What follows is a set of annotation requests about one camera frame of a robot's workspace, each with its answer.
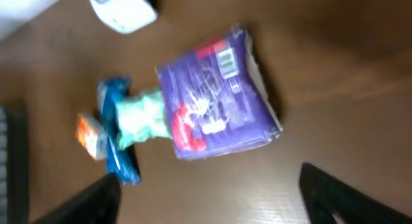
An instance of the white object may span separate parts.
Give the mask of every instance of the white object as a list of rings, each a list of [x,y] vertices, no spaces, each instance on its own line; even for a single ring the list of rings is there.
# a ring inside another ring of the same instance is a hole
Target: white object
[[[128,34],[153,23],[157,12],[147,0],[90,0],[98,18],[118,33]]]

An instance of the white surface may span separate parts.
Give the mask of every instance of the white surface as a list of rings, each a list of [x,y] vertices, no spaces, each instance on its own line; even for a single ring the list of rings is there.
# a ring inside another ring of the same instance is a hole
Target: white surface
[[[109,0],[90,3],[100,20],[118,33],[128,34],[153,23],[157,12],[146,0]]]
[[[0,39],[4,39],[57,1],[0,0]]]

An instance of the blue candy wrapper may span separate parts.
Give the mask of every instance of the blue candy wrapper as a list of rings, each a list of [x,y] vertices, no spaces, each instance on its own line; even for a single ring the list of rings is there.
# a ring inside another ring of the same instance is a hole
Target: blue candy wrapper
[[[118,126],[115,104],[127,95],[130,83],[131,80],[127,77],[101,81],[97,88],[97,102],[103,127],[108,134],[107,172],[116,173],[122,183],[138,184],[140,183],[140,175],[137,168],[133,166],[129,153],[118,150],[116,144]]]

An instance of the white computer mouse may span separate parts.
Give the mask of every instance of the white computer mouse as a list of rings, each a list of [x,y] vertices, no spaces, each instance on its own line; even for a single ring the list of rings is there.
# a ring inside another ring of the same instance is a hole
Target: white computer mouse
[[[157,19],[149,0],[90,0],[98,18],[118,33],[132,33]]]

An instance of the purple package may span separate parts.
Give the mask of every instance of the purple package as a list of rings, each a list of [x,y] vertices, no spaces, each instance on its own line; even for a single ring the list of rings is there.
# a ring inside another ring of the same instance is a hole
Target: purple package
[[[157,69],[177,158],[246,151],[280,135],[250,49],[247,32],[235,26]]]

